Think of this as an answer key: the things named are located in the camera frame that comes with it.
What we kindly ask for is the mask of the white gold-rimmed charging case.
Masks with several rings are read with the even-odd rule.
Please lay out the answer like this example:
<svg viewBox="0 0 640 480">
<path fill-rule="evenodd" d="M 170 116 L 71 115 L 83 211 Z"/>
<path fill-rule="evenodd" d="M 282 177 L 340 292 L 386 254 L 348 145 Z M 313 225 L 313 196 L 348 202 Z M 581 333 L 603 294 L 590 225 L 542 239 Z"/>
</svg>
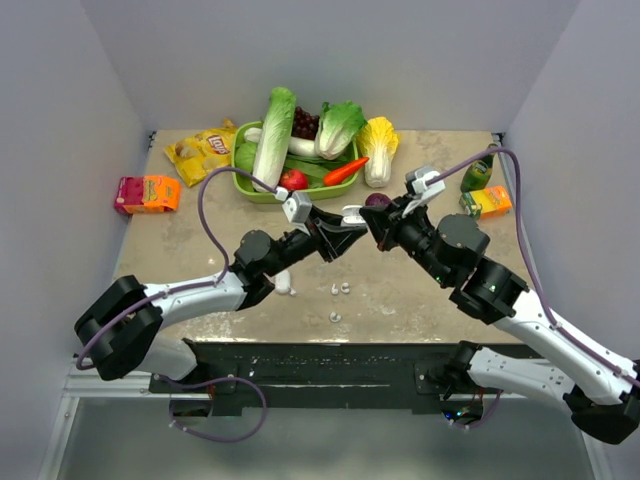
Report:
<svg viewBox="0 0 640 480">
<path fill-rule="evenodd" d="M 365 225 L 366 221 L 360 215 L 361 205 L 346 205 L 341 210 L 343 226 Z"/>
</svg>

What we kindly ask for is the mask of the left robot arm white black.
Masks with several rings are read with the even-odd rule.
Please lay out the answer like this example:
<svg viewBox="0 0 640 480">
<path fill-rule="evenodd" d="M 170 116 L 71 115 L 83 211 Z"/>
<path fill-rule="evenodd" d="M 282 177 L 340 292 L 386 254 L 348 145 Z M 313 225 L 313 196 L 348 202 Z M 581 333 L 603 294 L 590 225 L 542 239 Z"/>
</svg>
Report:
<svg viewBox="0 0 640 480">
<path fill-rule="evenodd" d="M 332 262 L 366 232 L 361 219 L 347 221 L 312 208 L 301 225 L 279 239 L 262 230 L 247 232 L 233 262 L 214 275 L 165 284 L 120 277 L 74 326 L 82 343 L 76 367 L 96 369 L 105 381 L 135 370 L 158 373 L 183 391 L 196 392 L 206 383 L 207 368 L 185 342 L 160 339 L 162 329 L 210 313 L 252 308 L 274 290 L 277 274 L 312 254 Z"/>
</svg>

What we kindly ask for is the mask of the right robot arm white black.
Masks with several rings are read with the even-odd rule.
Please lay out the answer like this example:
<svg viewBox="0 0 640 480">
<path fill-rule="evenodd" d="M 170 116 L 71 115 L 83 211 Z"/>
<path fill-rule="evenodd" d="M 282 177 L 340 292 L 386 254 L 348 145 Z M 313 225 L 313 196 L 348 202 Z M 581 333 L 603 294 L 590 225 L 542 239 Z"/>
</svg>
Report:
<svg viewBox="0 0 640 480">
<path fill-rule="evenodd" d="M 437 225 L 425 208 L 404 212 L 399 197 L 360 214 L 377 247 L 402 248 L 467 316 L 523 342 L 535 359 L 501 355 L 462 341 L 426 378 L 447 395 L 473 387 L 515 393 L 568 412 L 576 427 L 618 445 L 639 426 L 639 367 L 589 340 L 569 322 L 553 320 L 526 281 L 485 254 L 490 238 L 471 217 L 450 214 Z"/>
</svg>

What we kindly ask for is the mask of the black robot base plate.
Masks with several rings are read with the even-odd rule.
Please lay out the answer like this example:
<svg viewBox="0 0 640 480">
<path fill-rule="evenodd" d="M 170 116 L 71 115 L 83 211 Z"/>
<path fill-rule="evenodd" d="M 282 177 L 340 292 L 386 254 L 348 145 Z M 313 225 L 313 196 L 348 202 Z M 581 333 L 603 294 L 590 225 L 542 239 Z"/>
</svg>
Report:
<svg viewBox="0 0 640 480">
<path fill-rule="evenodd" d="M 195 343 L 198 365 L 170 385 L 157 374 L 155 394 L 209 400 L 215 415 L 244 408 L 385 409 L 478 413 L 492 390 L 446 377 L 455 344 Z"/>
</svg>

